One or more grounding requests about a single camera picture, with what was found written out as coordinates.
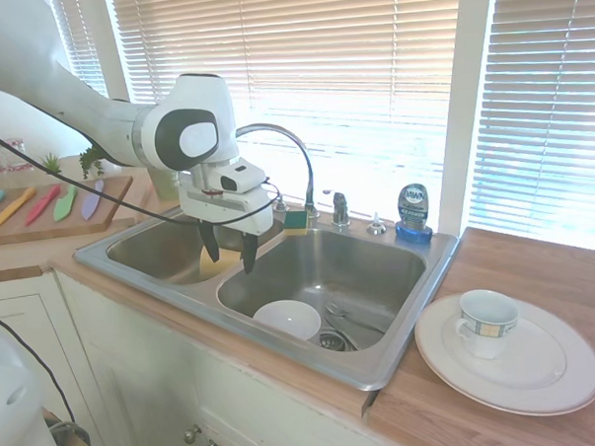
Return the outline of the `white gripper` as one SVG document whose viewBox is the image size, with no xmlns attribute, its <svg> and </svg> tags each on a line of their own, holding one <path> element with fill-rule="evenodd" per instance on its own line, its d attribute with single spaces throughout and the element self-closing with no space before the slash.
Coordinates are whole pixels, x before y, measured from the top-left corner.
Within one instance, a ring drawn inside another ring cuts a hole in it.
<svg viewBox="0 0 595 446">
<path fill-rule="evenodd" d="M 180 182 L 179 199 L 185 215 L 201 220 L 198 231 L 213 263 L 220 259 L 220 248 L 214 235 L 214 225 L 221 224 L 242 234 L 243 269 L 254 270 L 259 250 L 259 237 L 273 224 L 271 203 L 260 186 L 243 193 L 229 191 L 208 195 L 192 183 Z"/>
</svg>

